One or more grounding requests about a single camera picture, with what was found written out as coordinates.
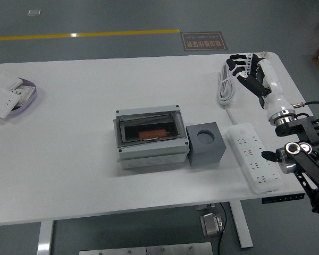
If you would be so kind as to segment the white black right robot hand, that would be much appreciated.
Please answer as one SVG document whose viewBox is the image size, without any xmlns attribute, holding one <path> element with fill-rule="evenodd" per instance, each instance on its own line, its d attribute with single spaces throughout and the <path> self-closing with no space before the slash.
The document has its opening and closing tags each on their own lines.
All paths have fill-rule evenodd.
<svg viewBox="0 0 319 255">
<path fill-rule="evenodd" d="M 254 53 L 235 54 L 226 60 L 226 64 L 231 74 L 258 97 L 271 125 L 279 118 L 293 119 L 295 111 L 285 100 L 279 78 L 268 59 Z"/>
</svg>

